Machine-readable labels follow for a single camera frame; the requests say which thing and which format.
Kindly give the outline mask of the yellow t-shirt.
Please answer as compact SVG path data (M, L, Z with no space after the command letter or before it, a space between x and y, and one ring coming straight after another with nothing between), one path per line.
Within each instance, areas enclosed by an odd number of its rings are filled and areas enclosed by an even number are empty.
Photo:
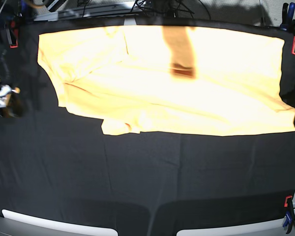
M60 107L106 135L236 136L295 131L282 101L284 40L188 26L111 26L39 36Z

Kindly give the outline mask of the red clamp top left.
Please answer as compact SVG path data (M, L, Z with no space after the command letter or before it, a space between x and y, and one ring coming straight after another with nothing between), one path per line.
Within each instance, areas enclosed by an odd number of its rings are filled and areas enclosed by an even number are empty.
M16 21L12 20L5 26L7 42L10 48L18 48L19 29Z

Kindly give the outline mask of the red blue clamp bottom right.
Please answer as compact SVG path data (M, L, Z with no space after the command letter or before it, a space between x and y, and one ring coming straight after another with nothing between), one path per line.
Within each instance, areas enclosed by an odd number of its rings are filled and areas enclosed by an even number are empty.
M286 234L289 234L295 224L295 212L293 205L293 196L289 195L285 198L285 221L283 223L283 228L286 231Z

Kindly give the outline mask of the blue clamp top right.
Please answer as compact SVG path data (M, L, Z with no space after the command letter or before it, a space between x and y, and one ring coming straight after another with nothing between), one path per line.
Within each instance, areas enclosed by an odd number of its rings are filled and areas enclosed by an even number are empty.
M291 2L290 4L284 3L282 7L282 23L280 24L280 29L284 31L293 31L295 28L295 3Z

